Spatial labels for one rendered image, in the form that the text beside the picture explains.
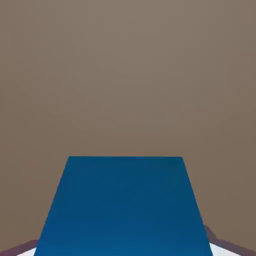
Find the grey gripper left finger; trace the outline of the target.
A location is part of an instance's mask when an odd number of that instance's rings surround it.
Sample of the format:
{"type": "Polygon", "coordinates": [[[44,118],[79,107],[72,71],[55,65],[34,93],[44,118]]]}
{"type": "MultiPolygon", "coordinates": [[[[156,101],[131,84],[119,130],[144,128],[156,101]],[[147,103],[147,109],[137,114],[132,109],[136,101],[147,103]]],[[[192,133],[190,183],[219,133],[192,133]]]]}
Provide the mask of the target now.
{"type": "Polygon", "coordinates": [[[27,251],[29,251],[31,249],[36,248],[37,244],[38,244],[38,240],[37,239],[30,240],[30,241],[28,241],[26,243],[17,245],[15,247],[12,247],[10,249],[7,249],[5,251],[0,252],[0,256],[17,256],[17,255],[25,253],[25,252],[27,252],[27,251]]]}

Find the small blue cube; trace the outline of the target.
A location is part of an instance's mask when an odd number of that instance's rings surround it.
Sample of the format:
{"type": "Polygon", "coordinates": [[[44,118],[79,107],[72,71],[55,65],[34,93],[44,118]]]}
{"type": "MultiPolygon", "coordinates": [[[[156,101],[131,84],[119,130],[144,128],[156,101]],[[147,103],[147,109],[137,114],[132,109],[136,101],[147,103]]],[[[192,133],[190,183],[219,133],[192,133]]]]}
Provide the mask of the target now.
{"type": "Polygon", "coordinates": [[[34,256],[213,256],[179,156],[71,156],[34,256]]]}

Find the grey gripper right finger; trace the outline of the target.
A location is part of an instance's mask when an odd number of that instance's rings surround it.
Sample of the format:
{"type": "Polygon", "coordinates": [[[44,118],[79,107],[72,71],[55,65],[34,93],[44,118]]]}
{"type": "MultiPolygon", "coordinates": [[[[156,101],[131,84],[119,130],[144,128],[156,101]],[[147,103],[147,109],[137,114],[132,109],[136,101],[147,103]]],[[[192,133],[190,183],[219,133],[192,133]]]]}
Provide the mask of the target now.
{"type": "Polygon", "coordinates": [[[253,250],[218,238],[208,226],[204,225],[204,229],[211,244],[236,253],[240,256],[256,256],[256,252],[253,250]]]}

